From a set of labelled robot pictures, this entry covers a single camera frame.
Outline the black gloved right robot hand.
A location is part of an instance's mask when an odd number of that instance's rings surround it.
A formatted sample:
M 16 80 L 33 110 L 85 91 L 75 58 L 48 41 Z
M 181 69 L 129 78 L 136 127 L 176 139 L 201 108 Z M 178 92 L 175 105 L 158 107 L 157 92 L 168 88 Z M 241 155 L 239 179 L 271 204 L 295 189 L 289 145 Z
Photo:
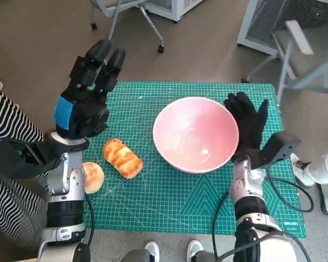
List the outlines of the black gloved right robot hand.
M 268 116 L 268 99 L 264 99 L 256 109 L 244 92 L 230 93 L 224 101 L 224 106 L 236 120 L 239 131 L 238 146 L 231 161 L 236 163 L 247 157 L 258 158 L 262 132 Z

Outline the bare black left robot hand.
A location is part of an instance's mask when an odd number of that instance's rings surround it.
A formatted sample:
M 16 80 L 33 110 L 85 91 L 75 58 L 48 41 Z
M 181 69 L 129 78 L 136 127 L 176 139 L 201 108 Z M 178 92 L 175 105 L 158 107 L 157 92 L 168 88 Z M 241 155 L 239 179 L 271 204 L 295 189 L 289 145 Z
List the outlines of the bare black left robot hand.
M 74 62 L 68 87 L 55 107 L 56 131 L 67 139 L 90 138 L 107 128 L 107 94 L 118 82 L 126 52 L 116 49 L 106 57 L 112 44 L 102 39 Z

